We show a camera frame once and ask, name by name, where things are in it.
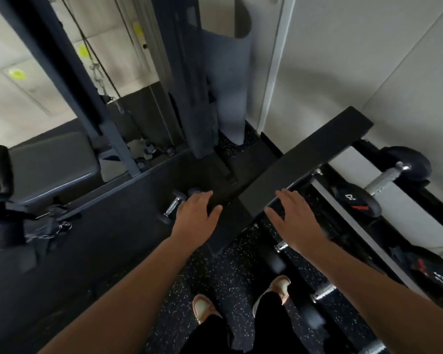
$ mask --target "forearm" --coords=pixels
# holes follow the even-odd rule
[[[443,353],[443,309],[322,241],[302,251],[393,353]]]
[[[164,240],[40,354],[138,352],[191,252],[171,237]]]

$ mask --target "person's left arm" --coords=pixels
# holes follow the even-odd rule
[[[207,215],[212,194],[198,193],[182,202],[171,236],[39,354],[138,352],[175,277],[216,227],[222,207]]]

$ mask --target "white corner trim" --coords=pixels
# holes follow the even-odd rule
[[[274,86],[276,84],[277,72],[281,64],[282,53],[284,51],[287,33],[289,32],[290,19],[294,11],[295,0],[284,0],[282,5],[281,17],[279,19],[279,26],[277,28],[277,35],[274,44],[274,51],[272,53],[271,67],[267,77],[266,91],[264,92],[263,105],[261,107],[261,114],[259,117],[259,124],[257,133],[261,134],[266,125],[267,113],[271,105],[272,94],[274,93]]]

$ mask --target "person's right arm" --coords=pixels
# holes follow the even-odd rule
[[[443,309],[328,241],[297,191],[276,192],[285,219],[266,207],[279,235],[353,304],[388,350],[443,353]]]

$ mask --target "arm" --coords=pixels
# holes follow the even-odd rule
[[[222,207],[207,216],[212,194],[202,192],[182,202],[171,236],[39,354],[137,353],[178,272],[215,229]]]
[[[297,191],[276,195],[285,219],[272,208],[266,215],[279,235],[338,287],[389,351],[443,353],[442,308],[328,241]]]

